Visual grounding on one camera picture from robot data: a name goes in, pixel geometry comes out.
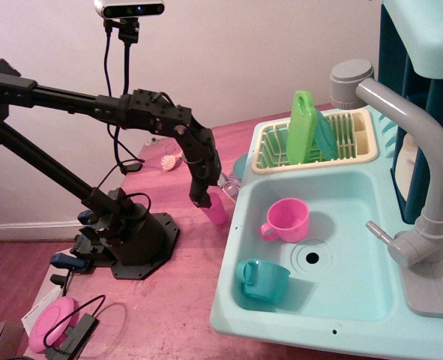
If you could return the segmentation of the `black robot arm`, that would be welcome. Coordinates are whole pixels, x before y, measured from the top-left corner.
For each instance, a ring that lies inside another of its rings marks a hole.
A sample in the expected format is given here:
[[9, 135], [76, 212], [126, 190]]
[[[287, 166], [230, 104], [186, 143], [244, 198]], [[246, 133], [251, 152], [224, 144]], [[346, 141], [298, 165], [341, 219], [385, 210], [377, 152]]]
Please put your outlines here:
[[137, 89], [121, 97], [92, 96], [38, 85], [0, 60], [0, 145], [51, 178], [91, 210], [89, 225], [76, 238], [73, 255], [108, 267], [118, 279], [142, 280], [170, 260], [180, 233], [167, 213], [154, 214], [121, 189], [104, 193], [86, 184], [6, 123], [10, 106], [46, 107], [84, 114], [108, 125], [171, 137], [183, 152], [192, 181], [189, 197], [211, 207], [221, 164], [212, 131], [189, 108], [171, 104], [161, 93]]

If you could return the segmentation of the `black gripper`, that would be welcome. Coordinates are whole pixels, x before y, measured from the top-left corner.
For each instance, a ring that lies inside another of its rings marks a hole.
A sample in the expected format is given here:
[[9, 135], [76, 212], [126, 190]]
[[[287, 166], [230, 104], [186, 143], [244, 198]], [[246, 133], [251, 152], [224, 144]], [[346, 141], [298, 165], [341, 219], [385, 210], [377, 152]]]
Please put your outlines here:
[[186, 164], [192, 176], [190, 184], [190, 200], [196, 207], [209, 209], [212, 200], [208, 193], [210, 186], [217, 187], [221, 174], [221, 163], [215, 148], [202, 148], [186, 153]]

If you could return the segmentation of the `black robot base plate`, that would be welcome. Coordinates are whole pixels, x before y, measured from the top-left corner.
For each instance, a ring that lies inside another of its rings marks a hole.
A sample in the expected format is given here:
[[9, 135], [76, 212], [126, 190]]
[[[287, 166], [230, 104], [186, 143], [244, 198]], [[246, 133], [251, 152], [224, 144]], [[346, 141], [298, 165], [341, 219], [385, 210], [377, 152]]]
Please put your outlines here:
[[111, 265], [116, 279], [144, 280], [172, 257], [180, 233], [167, 213], [149, 214], [128, 227], [117, 241], [106, 242], [115, 257]]

